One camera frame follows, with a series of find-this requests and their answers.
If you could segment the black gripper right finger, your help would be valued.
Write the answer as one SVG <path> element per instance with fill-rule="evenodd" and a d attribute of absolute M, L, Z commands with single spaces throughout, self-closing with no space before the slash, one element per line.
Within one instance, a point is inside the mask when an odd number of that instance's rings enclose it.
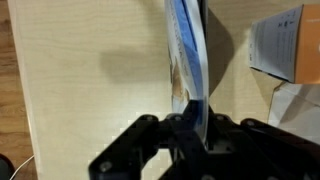
<path fill-rule="evenodd" d="M 207 147 L 217 180 L 320 180 L 320 146 L 252 118 L 208 113 Z"/>

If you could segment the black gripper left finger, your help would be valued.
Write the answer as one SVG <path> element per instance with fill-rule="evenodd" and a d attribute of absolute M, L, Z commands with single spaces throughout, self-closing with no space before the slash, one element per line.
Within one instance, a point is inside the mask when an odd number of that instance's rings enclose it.
<path fill-rule="evenodd" d="M 200 179 L 204 172 L 198 158 L 204 153 L 194 130 L 200 102 L 191 100 L 183 113 L 140 116 L 89 165 L 90 180 L 140 180 L 145 165 L 160 149 L 167 149 L 173 164 L 161 179 Z"/>

